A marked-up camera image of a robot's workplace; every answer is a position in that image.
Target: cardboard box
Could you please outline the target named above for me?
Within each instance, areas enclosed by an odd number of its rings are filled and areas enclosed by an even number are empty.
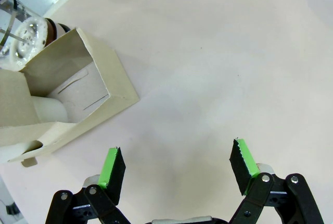
[[[31,96],[60,100],[68,122],[41,122]],[[138,100],[116,53],[71,30],[20,72],[0,70],[0,160],[53,152]]]

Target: screw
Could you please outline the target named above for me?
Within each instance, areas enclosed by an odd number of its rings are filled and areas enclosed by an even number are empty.
[[[262,181],[264,181],[264,182],[269,182],[269,181],[270,181],[270,177],[267,176],[267,175],[263,175],[261,179],[262,179]]]
[[[60,198],[64,201],[67,199],[67,197],[68,197],[67,193],[62,193]]]
[[[245,217],[250,217],[251,216],[251,212],[250,211],[245,211],[244,212],[244,216]]]
[[[94,187],[89,189],[89,194],[96,194],[96,192],[97,192],[97,190]]]
[[[291,177],[291,182],[292,183],[298,183],[298,178],[296,176]]]

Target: white cylinder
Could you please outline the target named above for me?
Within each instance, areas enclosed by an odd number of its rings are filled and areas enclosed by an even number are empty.
[[[68,122],[67,111],[57,99],[32,96],[32,102],[41,122]]]

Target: table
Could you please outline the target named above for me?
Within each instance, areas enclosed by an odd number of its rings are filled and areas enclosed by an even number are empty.
[[[119,208],[132,223],[212,215],[242,197],[228,161],[233,138],[278,176],[305,176],[333,220],[333,13],[329,0],[69,0],[52,19],[113,47],[140,102],[39,164],[1,165],[29,223],[53,194],[77,192],[120,146]],[[279,223],[265,208],[258,223]]]

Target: green gripper pad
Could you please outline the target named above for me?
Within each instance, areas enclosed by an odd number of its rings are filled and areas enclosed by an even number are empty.
[[[119,202],[125,169],[120,148],[110,148],[99,176],[98,185],[105,190],[115,205]]]
[[[246,195],[252,179],[254,179],[260,171],[243,139],[234,140],[230,162],[239,190],[242,195]]]

